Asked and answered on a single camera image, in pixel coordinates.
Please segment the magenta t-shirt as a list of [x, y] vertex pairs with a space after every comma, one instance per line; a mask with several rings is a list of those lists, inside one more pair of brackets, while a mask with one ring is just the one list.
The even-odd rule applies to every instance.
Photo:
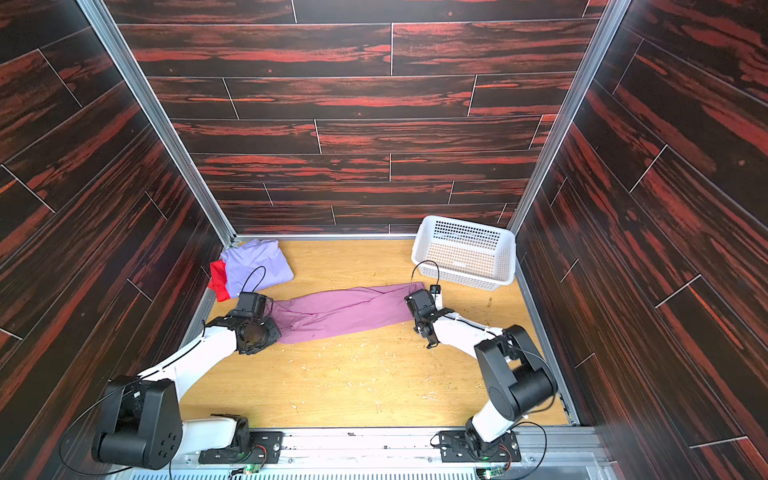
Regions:
[[284, 344], [353, 334], [410, 320], [405, 297], [422, 286], [417, 282], [318, 292], [276, 301], [271, 316]]

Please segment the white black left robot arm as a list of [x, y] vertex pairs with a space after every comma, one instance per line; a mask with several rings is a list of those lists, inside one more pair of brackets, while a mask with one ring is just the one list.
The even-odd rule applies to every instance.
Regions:
[[192, 344], [136, 376], [119, 376], [106, 388], [91, 455], [100, 463], [160, 470], [184, 455], [206, 462], [245, 463], [258, 449], [245, 417], [217, 414], [184, 421], [179, 402], [211, 368], [233, 353], [253, 355], [281, 332], [273, 300], [242, 293], [236, 307], [215, 318]]

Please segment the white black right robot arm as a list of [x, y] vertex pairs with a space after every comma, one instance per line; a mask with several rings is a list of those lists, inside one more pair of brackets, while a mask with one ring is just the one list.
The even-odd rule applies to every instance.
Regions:
[[434, 348], [452, 346], [478, 362], [488, 402], [465, 426], [465, 439], [477, 456], [494, 448], [515, 422], [543, 402], [554, 399], [557, 382], [527, 331], [469, 321], [439, 301], [440, 288], [409, 292], [405, 302], [414, 330]]

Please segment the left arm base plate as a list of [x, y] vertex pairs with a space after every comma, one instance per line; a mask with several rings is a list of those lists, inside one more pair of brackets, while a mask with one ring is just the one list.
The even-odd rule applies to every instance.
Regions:
[[282, 451], [282, 431], [250, 430], [237, 433], [232, 443], [223, 448], [200, 452], [198, 463], [215, 464], [277, 464]]

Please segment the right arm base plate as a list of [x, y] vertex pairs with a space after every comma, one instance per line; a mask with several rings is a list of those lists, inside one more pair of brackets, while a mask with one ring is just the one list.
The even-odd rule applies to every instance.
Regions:
[[437, 443], [433, 447], [439, 450], [443, 463], [521, 461], [517, 437], [511, 430], [490, 442], [476, 433], [459, 430], [440, 431], [435, 438]]

